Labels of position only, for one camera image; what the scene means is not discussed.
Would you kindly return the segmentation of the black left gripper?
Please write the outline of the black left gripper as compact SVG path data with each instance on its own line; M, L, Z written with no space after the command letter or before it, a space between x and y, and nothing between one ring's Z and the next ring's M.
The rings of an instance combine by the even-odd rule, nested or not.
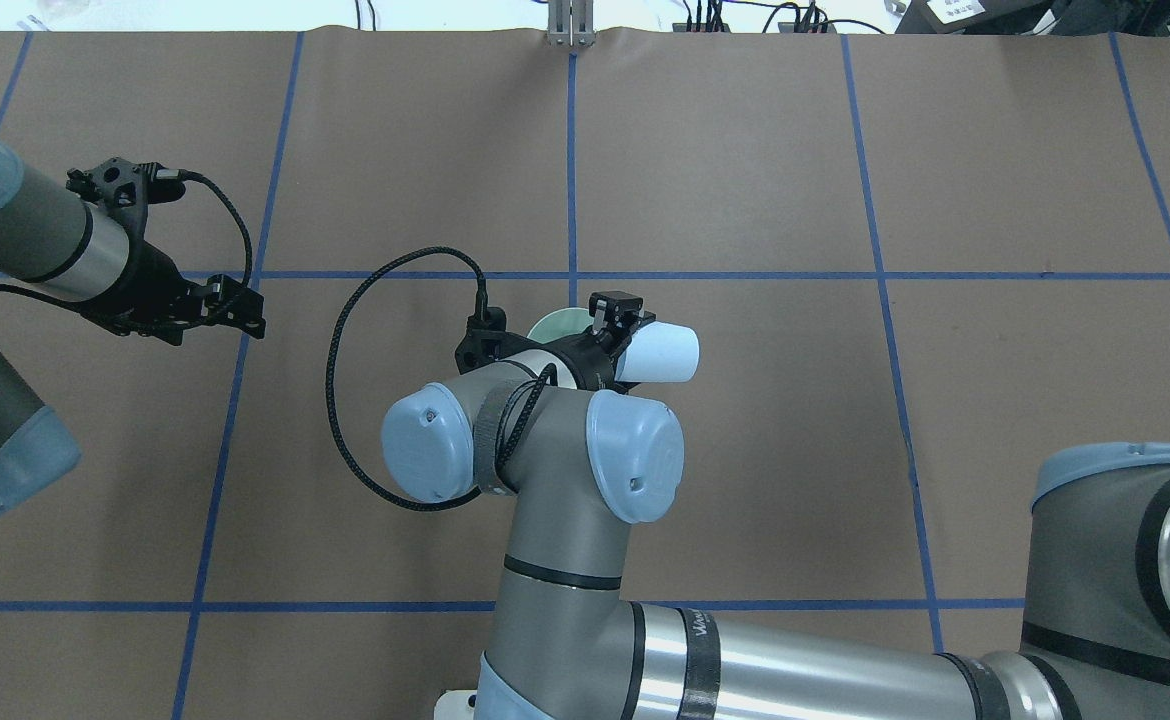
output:
M142 242L118 282L87 301L85 318L106 331L142 334L170 347L183 347L184 332L228 325L253 340L264 340L264 297L228 274L197 282L183 277L174 261Z

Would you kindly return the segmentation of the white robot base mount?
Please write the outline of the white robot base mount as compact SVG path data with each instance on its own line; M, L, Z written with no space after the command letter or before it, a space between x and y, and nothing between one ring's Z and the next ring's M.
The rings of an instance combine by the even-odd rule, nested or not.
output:
M445 691L433 708L434 720L474 720L476 716L477 691Z

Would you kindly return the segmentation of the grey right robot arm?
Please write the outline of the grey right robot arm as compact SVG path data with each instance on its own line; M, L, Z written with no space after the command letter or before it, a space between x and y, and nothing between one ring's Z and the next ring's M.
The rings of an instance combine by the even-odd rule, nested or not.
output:
M1170 719L1170 284L830 292L390 407L411 495L515 505L480 719Z

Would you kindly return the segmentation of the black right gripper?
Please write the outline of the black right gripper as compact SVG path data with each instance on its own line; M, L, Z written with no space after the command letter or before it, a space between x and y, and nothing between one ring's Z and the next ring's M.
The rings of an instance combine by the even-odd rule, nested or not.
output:
M589 331L553 340L545 350L567 366L576 388L627 395L636 383L620 379L620 357L635 334L653 324L658 315L644 309L644 297L627 292L591 293L589 314Z

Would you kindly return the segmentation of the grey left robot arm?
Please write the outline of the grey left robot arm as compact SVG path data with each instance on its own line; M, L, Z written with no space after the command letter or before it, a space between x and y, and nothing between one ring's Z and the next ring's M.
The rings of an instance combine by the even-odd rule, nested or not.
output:
M200 184L241 236L238 277L195 281L151 244L154 205ZM109 158L53 178L0 140L0 299L85 318L113 336L181 345L192 329L228 325L264 337L264 301L252 287L250 231L227 193L202 173ZM70 473L80 443L49 402L0 350L0 516Z

